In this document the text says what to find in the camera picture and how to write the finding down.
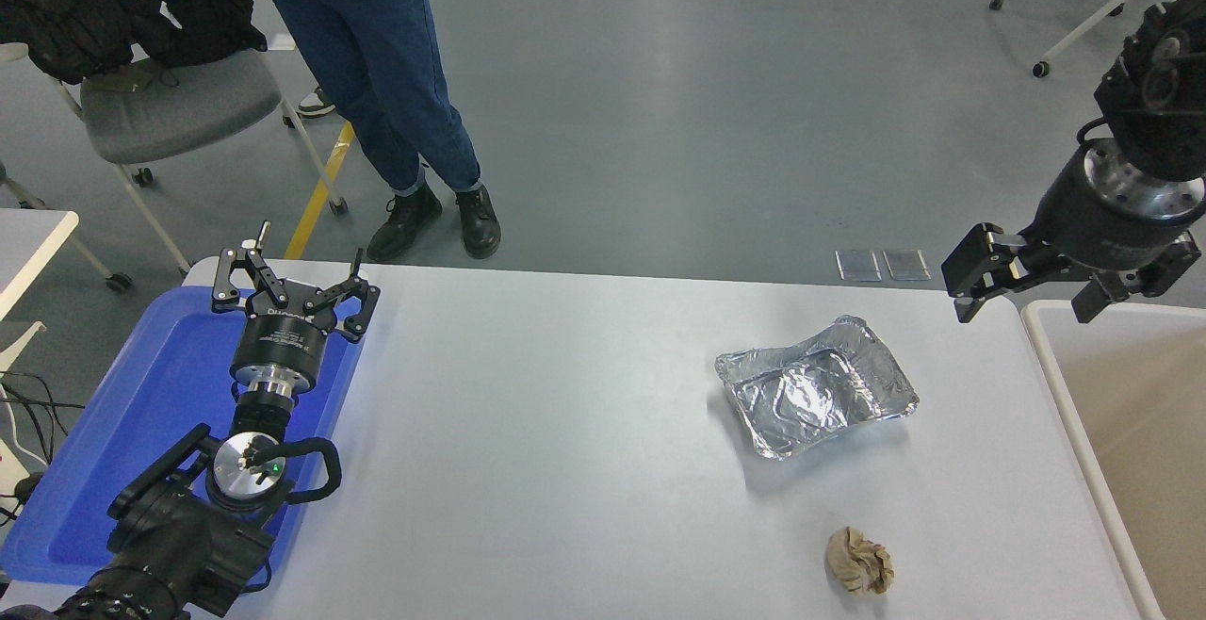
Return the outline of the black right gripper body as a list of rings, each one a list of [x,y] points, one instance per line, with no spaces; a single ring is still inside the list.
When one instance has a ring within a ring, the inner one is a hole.
[[[1120,151],[1078,151],[1042,195],[1025,236],[1082,267],[1137,269],[1202,216],[1202,179],[1167,181]]]

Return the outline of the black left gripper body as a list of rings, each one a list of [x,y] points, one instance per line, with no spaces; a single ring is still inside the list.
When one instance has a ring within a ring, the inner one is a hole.
[[[327,337],[334,327],[332,308],[317,314],[306,311],[305,303],[318,293],[318,286],[285,283],[285,308],[277,308],[275,294],[267,289],[247,298],[246,324],[230,364],[238,384],[253,384],[254,376],[271,369],[283,370],[283,378],[293,385],[318,384]]]

